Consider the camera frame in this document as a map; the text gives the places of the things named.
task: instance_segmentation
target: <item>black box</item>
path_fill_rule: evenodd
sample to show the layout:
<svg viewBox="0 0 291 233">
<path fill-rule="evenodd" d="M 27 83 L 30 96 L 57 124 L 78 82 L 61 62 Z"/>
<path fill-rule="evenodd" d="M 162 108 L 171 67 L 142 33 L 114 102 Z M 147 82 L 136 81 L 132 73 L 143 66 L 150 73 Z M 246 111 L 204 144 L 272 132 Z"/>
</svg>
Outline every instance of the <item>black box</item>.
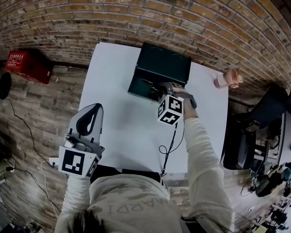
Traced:
<svg viewBox="0 0 291 233">
<path fill-rule="evenodd" d="M 191 59 L 176 52 L 144 42 L 128 92 L 159 101 L 159 83 L 177 83 L 183 87 L 189 80 Z"/>
</svg>

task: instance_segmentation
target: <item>hand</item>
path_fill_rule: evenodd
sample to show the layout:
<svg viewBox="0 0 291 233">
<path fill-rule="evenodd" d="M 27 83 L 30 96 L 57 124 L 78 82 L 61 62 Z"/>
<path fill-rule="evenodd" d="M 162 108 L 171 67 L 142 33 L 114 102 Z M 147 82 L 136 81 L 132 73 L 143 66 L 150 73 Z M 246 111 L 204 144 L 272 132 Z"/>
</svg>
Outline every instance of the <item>hand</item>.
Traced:
<svg viewBox="0 0 291 233">
<path fill-rule="evenodd" d="M 186 91 L 186 89 L 183 88 L 183 86 L 181 86 L 181 85 L 172 84 L 172 86 L 174 88 L 180 88 L 180 89 L 184 90 L 183 92 L 175 92 L 175 95 L 176 95 L 177 98 L 181 97 L 181 94 L 188 93 Z M 184 115 L 183 115 L 184 120 L 189 119 L 189 118 L 198 118 L 196 110 L 191 105 L 191 100 L 184 99 L 183 108 L 184 108 L 184 110 L 183 110 L 184 111 Z"/>
</svg>

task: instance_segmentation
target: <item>brick wall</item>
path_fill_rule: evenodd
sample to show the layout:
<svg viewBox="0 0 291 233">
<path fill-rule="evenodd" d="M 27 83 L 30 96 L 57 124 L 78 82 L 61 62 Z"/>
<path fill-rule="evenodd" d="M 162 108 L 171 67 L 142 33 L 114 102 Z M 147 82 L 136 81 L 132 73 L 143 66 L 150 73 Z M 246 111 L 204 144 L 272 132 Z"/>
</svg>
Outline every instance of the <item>brick wall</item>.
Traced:
<svg viewBox="0 0 291 233">
<path fill-rule="evenodd" d="M 270 0 L 0 0 L 0 58 L 38 48 L 88 64 L 98 41 L 143 41 L 225 70 L 244 83 L 230 95 L 254 102 L 269 83 L 291 87 L 291 27 Z"/>
</svg>

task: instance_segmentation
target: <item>desk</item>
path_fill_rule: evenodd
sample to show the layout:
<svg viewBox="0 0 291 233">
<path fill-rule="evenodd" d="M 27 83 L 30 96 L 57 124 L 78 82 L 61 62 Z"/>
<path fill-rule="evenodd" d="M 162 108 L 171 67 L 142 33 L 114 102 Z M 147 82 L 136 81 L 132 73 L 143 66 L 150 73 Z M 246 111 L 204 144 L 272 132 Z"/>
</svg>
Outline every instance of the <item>desk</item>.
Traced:
<svg viewBox="0 0 291 233">
<path fill-rule="evenodd" d="M 97 44 L 86 75 L 79 110 L 101 103 L 104 109 L 100 144 L 105 147 L 101 165 L 161 172 L 174 127 L 157 121 L 159 104 L 129 94 L 140 48 Z M 213 80 L 221 73 L 192 63 L 187 90 L 194 95 L 197 112 L 221 157 L 226 130 L 228 88 L 217 89 Z M 181 141 L 183 121 L 178 124 L 174 146 Z M 187 172 L 185 141 L 170 154 L 166 172 Z"/>
</svg>

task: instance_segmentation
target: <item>dark hair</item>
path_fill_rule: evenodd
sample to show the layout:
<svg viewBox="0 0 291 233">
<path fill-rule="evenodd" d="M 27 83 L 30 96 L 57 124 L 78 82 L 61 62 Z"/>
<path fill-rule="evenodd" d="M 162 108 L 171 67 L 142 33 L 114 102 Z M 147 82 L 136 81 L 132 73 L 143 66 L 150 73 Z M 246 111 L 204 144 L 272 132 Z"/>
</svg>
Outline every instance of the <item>dark hair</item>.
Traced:
<svg viewBox="0 0 291 233">
<path fill-rule="evenodd" d="M 105 233 L 103 220 L 99 220 L 93 211 L 81 211 L 68 226 L 68 233 Z"/>
</svg>

